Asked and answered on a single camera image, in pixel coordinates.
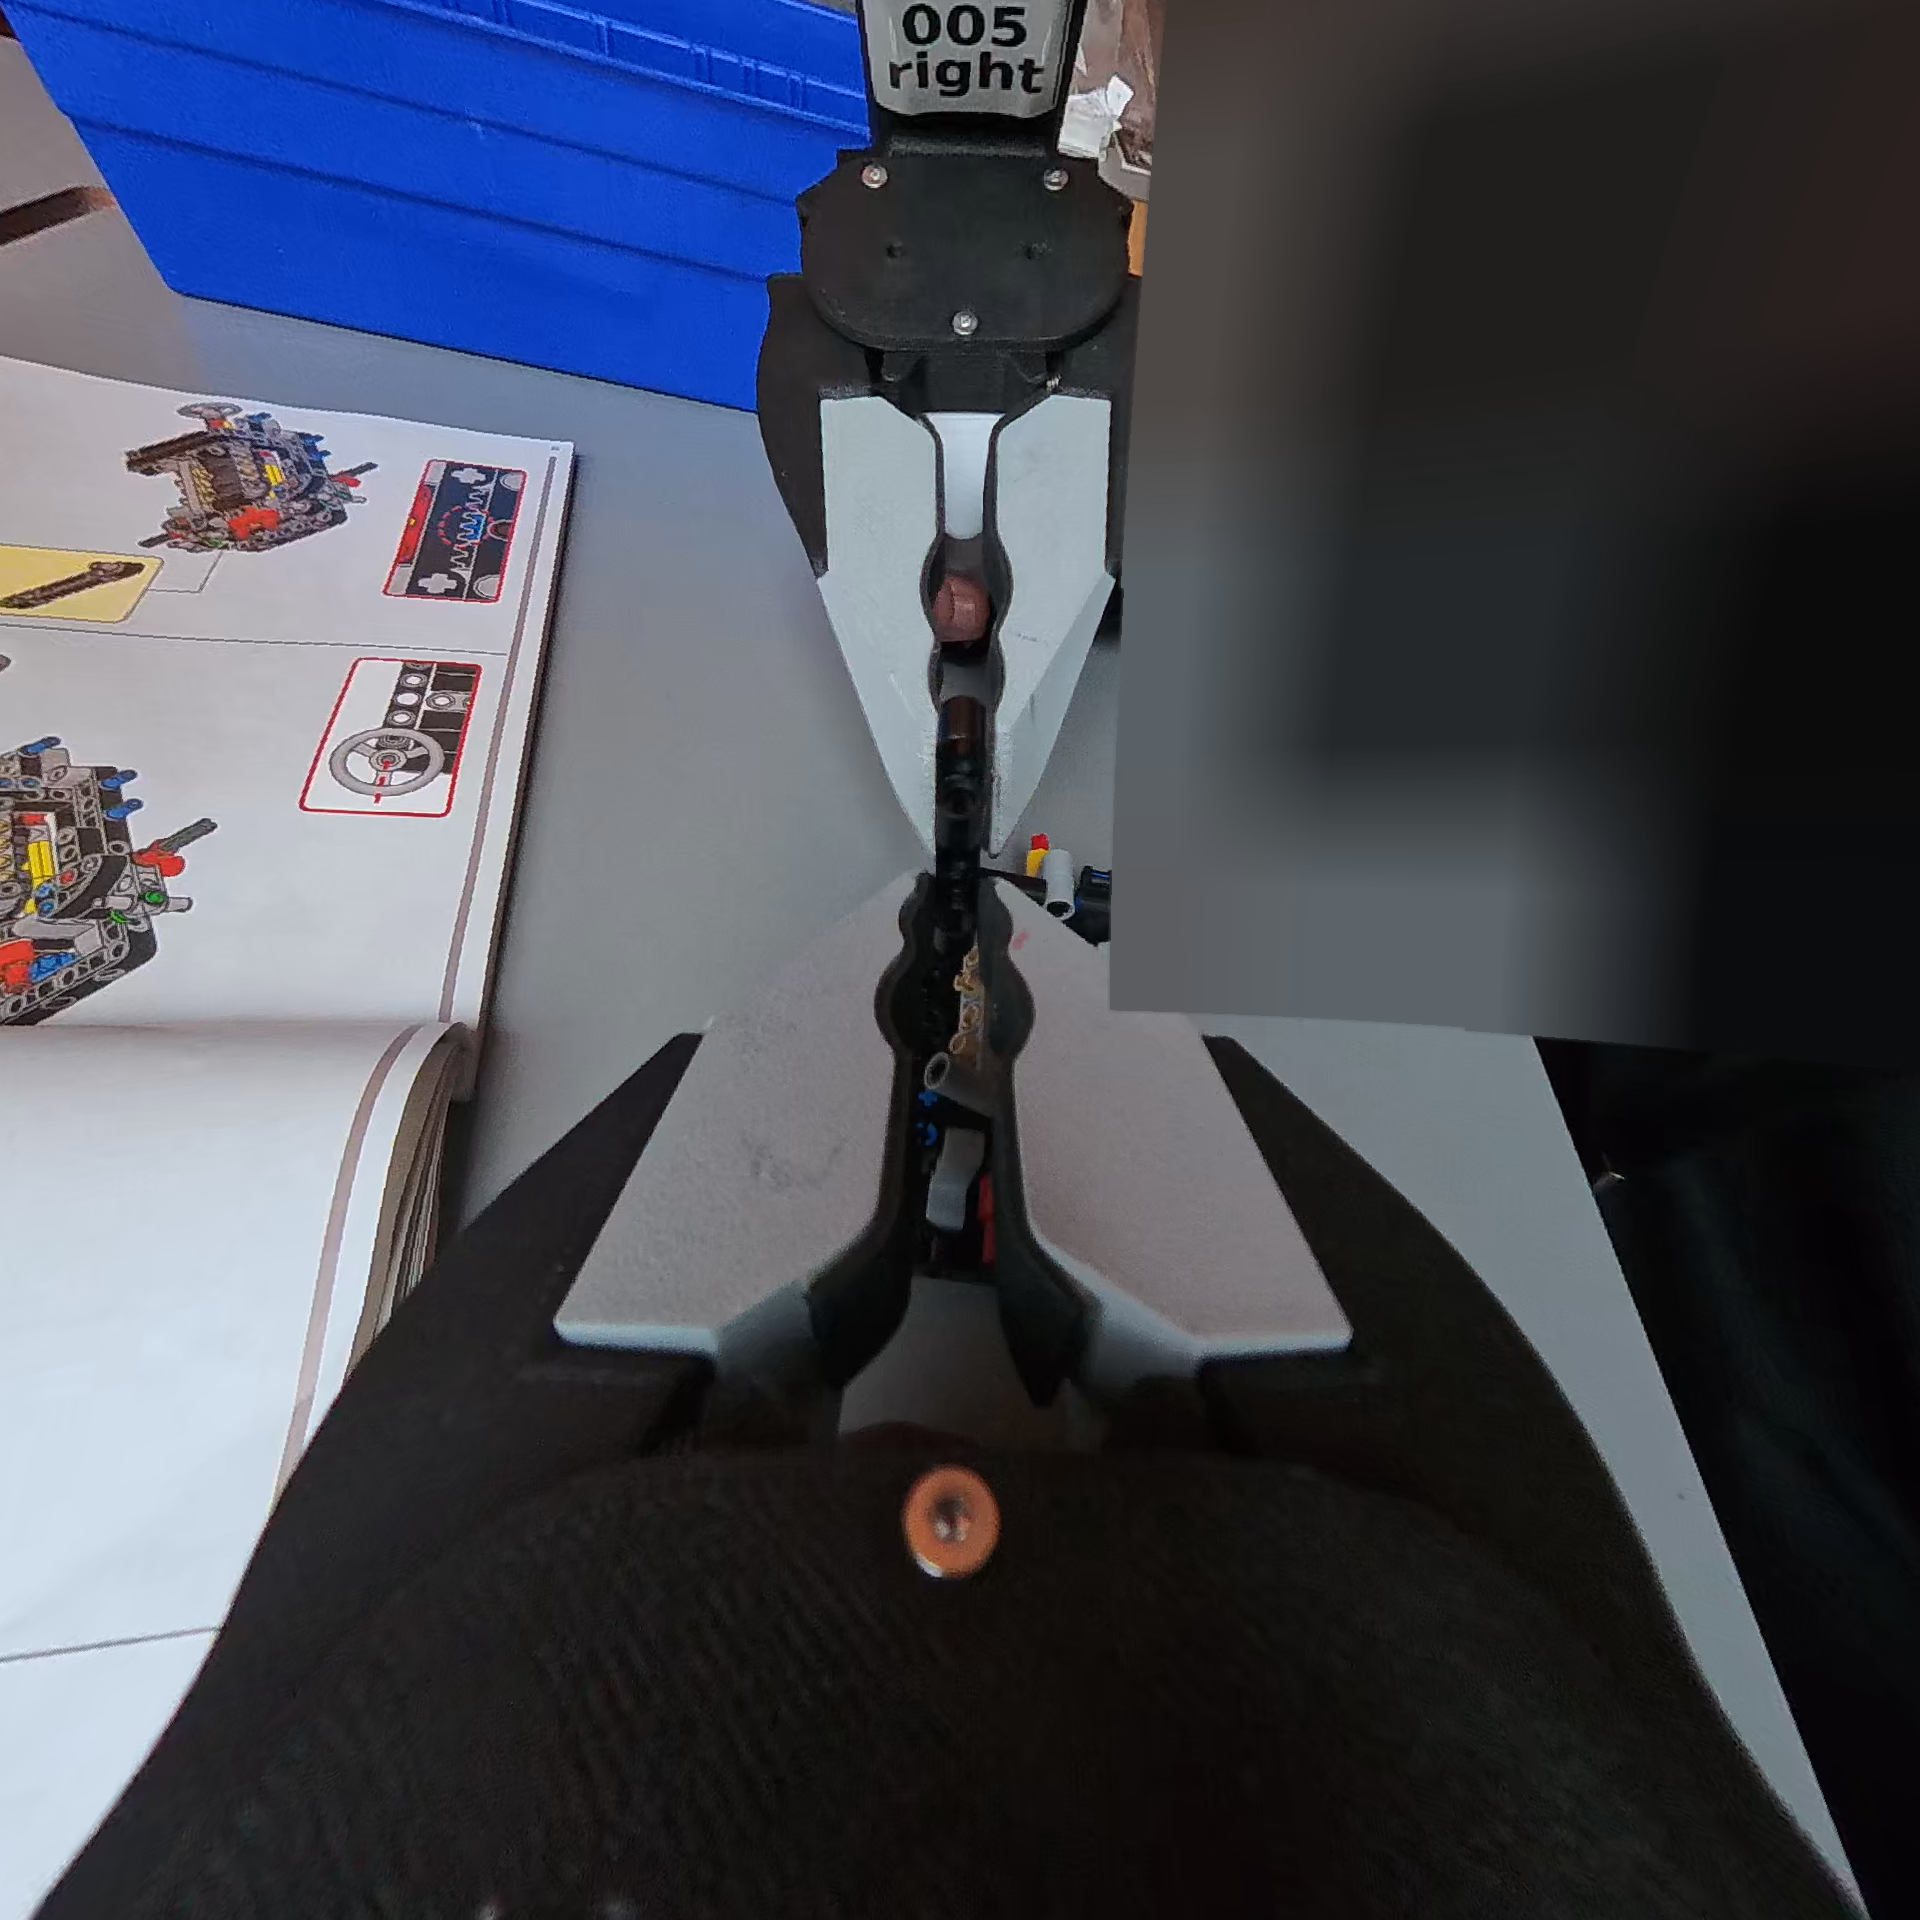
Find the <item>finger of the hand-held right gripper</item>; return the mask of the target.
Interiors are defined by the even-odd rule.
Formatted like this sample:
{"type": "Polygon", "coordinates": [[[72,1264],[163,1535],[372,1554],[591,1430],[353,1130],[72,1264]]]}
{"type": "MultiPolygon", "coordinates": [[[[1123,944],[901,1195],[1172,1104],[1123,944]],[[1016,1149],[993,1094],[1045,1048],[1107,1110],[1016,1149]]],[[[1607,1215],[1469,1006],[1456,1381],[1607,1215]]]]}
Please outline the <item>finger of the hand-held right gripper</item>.
{"type": "Polygon", "coordinates": [[[1113,594],[1107,555],[1113,402],[1045,395],[996,424],[986,539],[999,558],[989,849],[1035,797],[1113,594]]]}
{"type": "Polygon", "coordinates": [[[820,402],[823,607],[924,859],[934,859],[937,699],[927,565],[944,542],[944,454],[878,395],[820,402]]]}

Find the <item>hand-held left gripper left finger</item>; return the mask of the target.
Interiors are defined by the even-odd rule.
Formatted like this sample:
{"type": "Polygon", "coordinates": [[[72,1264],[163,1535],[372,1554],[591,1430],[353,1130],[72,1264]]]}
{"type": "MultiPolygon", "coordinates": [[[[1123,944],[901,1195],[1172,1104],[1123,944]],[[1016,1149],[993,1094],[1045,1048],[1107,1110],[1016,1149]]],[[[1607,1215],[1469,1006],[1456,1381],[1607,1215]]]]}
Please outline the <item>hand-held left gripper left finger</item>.
{"type": "Polygon", "coordinates": [[[558,1313],[568,1349],[709,1368],[709,1437],[829,1443],[911,1287],[931,882],[898,875],[696,1038],[558,1313]]]}

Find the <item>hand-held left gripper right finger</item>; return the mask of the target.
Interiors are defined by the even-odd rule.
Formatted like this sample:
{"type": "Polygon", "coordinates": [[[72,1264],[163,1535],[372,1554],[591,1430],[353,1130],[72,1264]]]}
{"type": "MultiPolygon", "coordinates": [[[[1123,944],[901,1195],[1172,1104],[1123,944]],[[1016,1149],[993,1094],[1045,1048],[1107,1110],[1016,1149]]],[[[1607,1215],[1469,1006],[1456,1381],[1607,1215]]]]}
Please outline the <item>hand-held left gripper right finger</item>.
{"type": "Polygon", "coordinates": [[[1009,1185],[1068,1287],[1064,1375],[1100,1407],[1355,1329],[1189,1016],[1117,1012],[1110,963],[1016,885],[980,911],[1009,1185]]]}

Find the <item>black lego beam assembly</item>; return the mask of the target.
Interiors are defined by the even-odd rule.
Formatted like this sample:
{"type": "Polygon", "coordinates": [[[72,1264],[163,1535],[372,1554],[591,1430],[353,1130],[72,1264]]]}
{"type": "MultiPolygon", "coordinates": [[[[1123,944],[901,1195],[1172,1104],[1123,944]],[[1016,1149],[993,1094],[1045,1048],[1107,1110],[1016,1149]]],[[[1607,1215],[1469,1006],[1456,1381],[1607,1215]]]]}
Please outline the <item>black lego beam assembly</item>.
{"type": "Polygon", "coordinates": [[[980,1280],[993,1264],[989,1162],[996,1084],[986,1061],[980,859],[989,826],[986,709],[940,705],[934,728],[934,865],[914,927],[908,993],[911,1146],[924,1273],[980,1280]]]}

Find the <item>small red black lego assembly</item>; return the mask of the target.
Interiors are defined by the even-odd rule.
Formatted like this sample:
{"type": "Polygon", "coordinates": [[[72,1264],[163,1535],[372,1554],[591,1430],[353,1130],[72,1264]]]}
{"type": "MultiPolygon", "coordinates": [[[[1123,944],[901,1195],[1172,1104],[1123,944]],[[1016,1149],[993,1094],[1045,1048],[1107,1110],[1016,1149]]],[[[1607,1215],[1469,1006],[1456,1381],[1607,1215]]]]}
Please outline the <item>small red black lego assembly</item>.
{"type": "Polygon", "coordinates": [[[1012,865],[986,869],[1002,888],[1038,904],[1055,924],[1064,924],[1091,947],[1113,940],[1113,872],[1078,865],[1074,856],[1048,833],[1035,829],[1016,846],[1012,865]]]}

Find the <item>lego instruction booklet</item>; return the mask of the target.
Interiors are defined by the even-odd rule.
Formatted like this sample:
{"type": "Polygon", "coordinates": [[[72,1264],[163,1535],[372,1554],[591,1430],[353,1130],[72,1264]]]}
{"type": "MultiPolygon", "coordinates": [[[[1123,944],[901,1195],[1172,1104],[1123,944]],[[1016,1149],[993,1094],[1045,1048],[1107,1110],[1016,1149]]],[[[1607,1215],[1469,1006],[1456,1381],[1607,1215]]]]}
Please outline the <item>lego instruction booklet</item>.
{"type": "Polygon", "coordinates": [[[434,1257],[571,473],[3,359],[3,1917],[434,1257]]]}

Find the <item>blue plastic bin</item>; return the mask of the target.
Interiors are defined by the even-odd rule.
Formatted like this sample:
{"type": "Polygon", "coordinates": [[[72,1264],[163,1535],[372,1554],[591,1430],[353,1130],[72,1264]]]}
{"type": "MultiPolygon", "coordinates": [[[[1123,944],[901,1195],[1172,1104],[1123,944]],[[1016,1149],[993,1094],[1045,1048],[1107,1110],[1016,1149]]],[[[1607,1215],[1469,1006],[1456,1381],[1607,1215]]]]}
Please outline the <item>blue plastic bin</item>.
{"type": "Polygon", "coordinates": [[[869,144],[823,3],[3,3],[186,297],[754,411],[797,196],[869,144]]]}

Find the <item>person's dark clothing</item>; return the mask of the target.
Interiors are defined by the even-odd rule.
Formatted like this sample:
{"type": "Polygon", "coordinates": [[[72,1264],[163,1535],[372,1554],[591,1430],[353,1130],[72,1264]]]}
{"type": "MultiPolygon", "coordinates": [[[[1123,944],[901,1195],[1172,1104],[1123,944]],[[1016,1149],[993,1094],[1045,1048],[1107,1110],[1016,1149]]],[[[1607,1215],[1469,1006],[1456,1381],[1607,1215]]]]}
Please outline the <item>person's dark clothing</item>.
{"type": "Polygon", "coordinates": [[[1917,1068],[1541,1038],[1871,1917],[1917,1917],[1917,1068]]]}

